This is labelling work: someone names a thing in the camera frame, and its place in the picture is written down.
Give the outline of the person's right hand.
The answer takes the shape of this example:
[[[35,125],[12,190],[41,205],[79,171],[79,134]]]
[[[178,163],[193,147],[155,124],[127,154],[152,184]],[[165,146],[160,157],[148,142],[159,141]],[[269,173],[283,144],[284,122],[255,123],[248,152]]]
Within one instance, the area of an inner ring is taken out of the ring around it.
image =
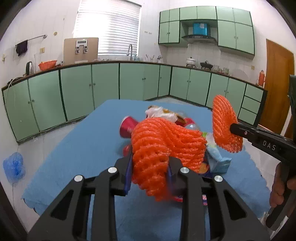
[[[275,175],[274,175],[274,181],[269,197],[269,204],[272,208],[277,207],[278,205],[281,205],[284,201],[284,191],[285,191],[285,185],[283,181],[281,180],[281,168],[282,163],[279,163],[276,166]]]

